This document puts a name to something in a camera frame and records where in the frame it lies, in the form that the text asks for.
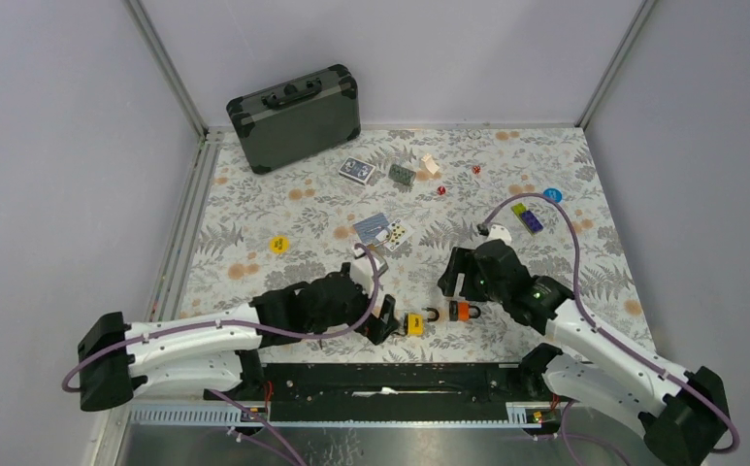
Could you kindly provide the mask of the yellow black padlock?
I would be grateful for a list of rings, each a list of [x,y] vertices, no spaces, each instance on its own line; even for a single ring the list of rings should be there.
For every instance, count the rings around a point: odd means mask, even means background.
[[[436,308],[423,308],[419,312],[406,313],[403,320],[403,334],[410,337],[420,337],[424,334],[428,323],[440,319],[440,312]]]

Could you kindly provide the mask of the orange black padlock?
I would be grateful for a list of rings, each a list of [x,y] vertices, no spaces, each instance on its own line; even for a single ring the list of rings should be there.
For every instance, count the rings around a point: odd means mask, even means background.
[[[466,301],[450,301],[448,303],[448,316],[450,321],[469,321],[480,318],[482,311],[479,307]]]

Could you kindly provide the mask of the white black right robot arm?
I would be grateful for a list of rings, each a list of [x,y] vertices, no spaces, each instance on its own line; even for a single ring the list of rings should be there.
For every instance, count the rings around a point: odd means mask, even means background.
[[[501,305],[551,344],[521,361],[521,390],[578,401],[640,436],[665,465],[700,465],[730,430],[722,378],[689,370],[627,338],[582,310],[562,283],[531,274],[504,241],[455,248],[438,286],[446,297]]]

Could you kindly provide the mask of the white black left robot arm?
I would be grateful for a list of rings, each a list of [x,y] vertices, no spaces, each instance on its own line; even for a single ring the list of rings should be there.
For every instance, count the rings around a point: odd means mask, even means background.
[[[78,344],[78,365],[62,382],[84,412],[124,405],[144,393],[208,388],[258,395],[264,374],[239,354],[357,332],[373,344],[378,270],[343,267],[310,283],[270,290],[230,310],[162,322],[100,316]]]

